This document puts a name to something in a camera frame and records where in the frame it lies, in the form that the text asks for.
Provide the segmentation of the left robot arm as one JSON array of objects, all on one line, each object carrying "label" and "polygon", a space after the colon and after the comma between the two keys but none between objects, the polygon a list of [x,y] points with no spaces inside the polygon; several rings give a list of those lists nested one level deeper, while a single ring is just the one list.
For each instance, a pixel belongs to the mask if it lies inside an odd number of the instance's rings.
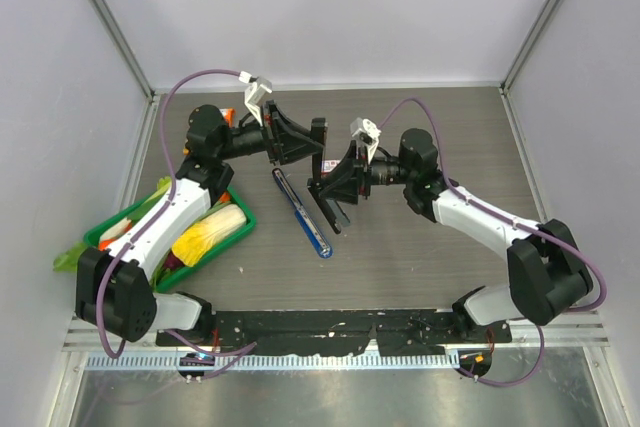
[{"label": "left robot arm", "polygon": [[172,244],[227,190],[234,171],[229,160],[264,152],[274,165],[323,153],[327,122],[304,128],[269,100],[262,121],[232,127],[213,105],[189,116],[187,153],[169,190],[127,233],[107,249],[87,248],[79,257],[75,313],[95,325],[102,342],[113,334],[136,342],[149,331],[178,330],[190,345],[205,344],[213,332],[210,303],[189,294],[159,294],[151,286],[156,267]]}]

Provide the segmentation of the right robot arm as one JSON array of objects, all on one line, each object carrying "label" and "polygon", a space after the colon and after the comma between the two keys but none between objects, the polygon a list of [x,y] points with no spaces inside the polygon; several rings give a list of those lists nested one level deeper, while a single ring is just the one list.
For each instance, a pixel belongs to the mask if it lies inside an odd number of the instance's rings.
[{"label": "right robot arm", "polygon": [[451,327],[462,341],[477,340],[499,321],[544,326],[593,289],[566,224],[522,219],[470,194],[440,169],[426,130],[406,130],[397,154],[389,155],[379,148],[375,128],[359,129],[335,167],[324,171],[323,160],[323,153],[313,155],[308,190],[335,232],[348,223],[343,204],[357,204],[375,186],[400,185],[414,213],[467,235],[505,261],[505,285],[481,286],[453,303]]}]

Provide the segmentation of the red white staple box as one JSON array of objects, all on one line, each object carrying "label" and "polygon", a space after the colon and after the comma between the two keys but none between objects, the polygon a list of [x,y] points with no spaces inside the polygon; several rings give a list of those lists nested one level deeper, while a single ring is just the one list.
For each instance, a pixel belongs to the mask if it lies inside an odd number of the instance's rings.
[{"label": "red white staple box", "polygon": [[324,160],[322,162],[322,172],[328,173],[339,164],[339,160]]}]

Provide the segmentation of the blue stapler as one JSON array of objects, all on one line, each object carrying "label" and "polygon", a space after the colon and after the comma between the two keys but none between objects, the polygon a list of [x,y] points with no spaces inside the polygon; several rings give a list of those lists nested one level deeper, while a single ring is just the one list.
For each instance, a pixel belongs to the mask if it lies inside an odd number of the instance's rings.
[{"label": "blue stapler", "polygon": [[287,180],[284,172],[280,168],[274,168],[272,170],[272,177],[291,204],[294,215],[316,254],[323,259],[330,258],[333,254],[331,245],[317,227],[296,191]]}]

